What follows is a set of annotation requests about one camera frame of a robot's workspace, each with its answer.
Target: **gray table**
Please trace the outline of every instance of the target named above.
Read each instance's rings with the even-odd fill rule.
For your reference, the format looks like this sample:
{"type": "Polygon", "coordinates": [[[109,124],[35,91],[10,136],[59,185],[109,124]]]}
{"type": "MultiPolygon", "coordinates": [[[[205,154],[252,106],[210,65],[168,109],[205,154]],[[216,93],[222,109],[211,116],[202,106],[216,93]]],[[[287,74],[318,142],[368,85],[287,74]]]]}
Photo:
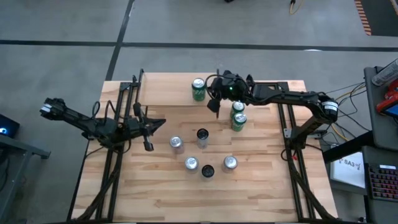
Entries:
{"type": "MultiPolygon", "coordinates": [[[[0,223],[3,223],[7,218],[11,203],[21,184],[21,179],[30,157],[36,154],[42,159],[48,159],[50,152],[24,144],[3,135],[0,135],[0,148],[1,150],[7,151],[9,159],[7,182],[3,190],[0,192],[0,223]]],[[[4,173],[7,163],[8,162],[6,161],[5,164],[0,166],[0,177],[4,173]]]]}

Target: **table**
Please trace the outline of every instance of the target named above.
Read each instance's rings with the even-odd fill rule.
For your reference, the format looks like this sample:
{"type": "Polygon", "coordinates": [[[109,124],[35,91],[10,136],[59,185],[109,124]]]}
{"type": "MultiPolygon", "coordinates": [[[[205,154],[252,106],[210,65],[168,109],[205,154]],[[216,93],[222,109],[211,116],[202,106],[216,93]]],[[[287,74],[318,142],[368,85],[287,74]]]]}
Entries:
{"type": "MultiPolygon", "coordinates": [[[[30,146],[23,142],[12,139],[8,136],[0,135],[0,150],[8,153],[9,163],[8,178],[3,190],[0,192],[0,223],[7,219],[11,203],[14,201],[17,189],[22,184],[22,177],[29,163],[30,157],[34,154],[42,159],[48,159],[51,152],[30,146]]],[[[4,172],[7,165],[0,166],[1,184],[4,181],[4,172]]]]}
{"type": "MultiPolygon", "coordinates": [[[[280,158],[284,149],[277,105],[248,106],[248,121],[241,132],[230,129],[232,102],[223,101],[220,117],[203,102],[192,100],[191,82],[211,73],[145,73],[139,102],[148,106],[148,117],[166,118],[167,122],[151,138],[154,151],[147,152],[143,139],[133,140],[123,156],[123,164],[114,211],[114,222],[288,222],[297,221],[288,166],[280,158]],[[196,131],[210,132],[209,145],[196,147],[196,131]],[[179,135],[185,143],[183,154],[174,154],[170,137],[179,135]],[[239,165],[232,174],[221,171],[221,163],[235,156],[239,165]],[[200,167],[215,168],[212,181],[204,182],[201,174],[188,174],[183,164],[187,156],[199,159],[200,167]]],[[[287,81],[290,90],[305,91],[301,80],[287,81]]],[[[120,82],[105,82],[100,98],[103,116],[106,101],[116,103],[120,82]]],[[[298,124],[311,112],[294,106],[298,124]]],[[[309,144],[318,146],[316,140],[309,144]]],[[[87,153],[99,148],[91,142],[87,153]]],[[[303,150],[310,187],[329,213],[337,217],[322,152],[303,150]]],[[[106,151],[88,157],[72,205],[72,218],[82,214],[98,193],[106,151]]],[[[107,200],[103,215],[108,211],[107,200]]],[[[304,214],[305,200],[302,200],[304,214]]]]}

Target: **soda can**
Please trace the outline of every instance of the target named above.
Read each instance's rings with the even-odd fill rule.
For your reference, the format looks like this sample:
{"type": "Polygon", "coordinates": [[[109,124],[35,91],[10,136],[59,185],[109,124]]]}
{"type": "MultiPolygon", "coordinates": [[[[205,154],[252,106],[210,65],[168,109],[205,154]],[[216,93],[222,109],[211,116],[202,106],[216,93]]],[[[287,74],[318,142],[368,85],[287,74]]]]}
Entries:
{"type": "Polygon", "coordinates": [[[242,131],[244,124],[246,123],[246,115],[243,113],[237,113],[232,118],[232,130],[242,131]]]}
{"type": "Polygon", "coordinates": [[[201,128],[197,132],[197,144],[200,149],[206,149],[207,143],[209,141],[209,132],[201,128]]]}
{"type": "Polygon", "coordinates": [[[203,101],[206,96],[205,81],[201,78],[196,78],[192,82],[192,97],[195,101],[203,101]]]}
{"type": "Polygon", "coordinates": [[[198,171],[199,161],[196,157],[188,157],[185,159],[185,168],[189,173],[195,173],[198,171]]]}
{"type": "Polygon", "coordinates": [[[243,113],[244,111],[244,104],[241,102],[234,102],[231,107],[231,119],[237,114],[237,113],[243,113]]]}
{"type": "Polygon", "coordinates": [[[376,86],[382,86],[396,78],[398,78],[398,58],[385,66],[377,75],[373,76],[372,82],[376,86]]]}
{"type": "Polygon", "coordinates": [[[222,170],[226,173],[232,172],[238,166],[238,160],[233,156],[227,156],[223,161],[222,170]]]}
{"type": "Polygon", "coordinates": [[[180,138],[179,136],[173,136],[170,139],[170,145],[175,153],[181,154],[184,152],[183,141],[182,138],[180,138]]]}
{"type": "Polygon", "coordinates": [[[211,165],[205,165],[201,169],[202,179],[204,181],[211,181],[214,176],[214,168],[211,165]]]}

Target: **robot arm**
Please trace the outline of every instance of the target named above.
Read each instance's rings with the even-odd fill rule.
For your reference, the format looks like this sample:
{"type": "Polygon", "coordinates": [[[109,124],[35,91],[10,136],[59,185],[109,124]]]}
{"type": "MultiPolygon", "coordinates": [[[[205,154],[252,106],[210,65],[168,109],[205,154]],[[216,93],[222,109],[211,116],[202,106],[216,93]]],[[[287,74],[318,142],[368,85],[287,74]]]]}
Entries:
{"type": "Polygon", "coordinates": [[[65,121],[68,124],[83,131],[82,135],[87,139],[97,139],[99,143],[108,148],[114,148],[124,141],[144,136],[144,145],[147,151],[153,151],[152,144],[147,140],[148,136],[161,127],[165,119],[146,118],[141,105],[133,105],[134,112],[140,111],[139,120],[137,118],[125,118],[127,123],[119,123],[111,118],[94,118],[83,115],[77,111],[68,108],[63,99],[50,99],[44,101],[40,112],[44,118],[56,121],[65,121]]]}
{"type": "Polygon", "coordinates": [[[255,82],[250,75],[243,80],[230,71],[225,71],[222,75],[211,75],[206,82],[210,77],[215,78],[206,89],[211,97],[207,107],[215,113],[220,109],[220,101],[226,99],[256,106],[282,103],[307,107],[313,116],[302,126],[292,129],[288,138],[292,149],[303,149],[309,134],[323,124],[334,123],[338,117],[338,104],[324,93],[274,90],[265,83],[255,82]]]}

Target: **red object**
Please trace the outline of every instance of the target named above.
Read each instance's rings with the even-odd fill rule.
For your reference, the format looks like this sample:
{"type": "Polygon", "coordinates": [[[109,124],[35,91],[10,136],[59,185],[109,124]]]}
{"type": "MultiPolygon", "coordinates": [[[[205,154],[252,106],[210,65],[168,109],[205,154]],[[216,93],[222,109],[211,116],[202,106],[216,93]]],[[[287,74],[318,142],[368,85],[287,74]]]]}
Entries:
{"type": "Polygon", "coordinates": [[[388,86],[388,92],[384,95],[384,98],[386,100],[376,106],[376,110],[379,113],[383,113],[385,109],[398,103],[398,79],[388,86]]]}

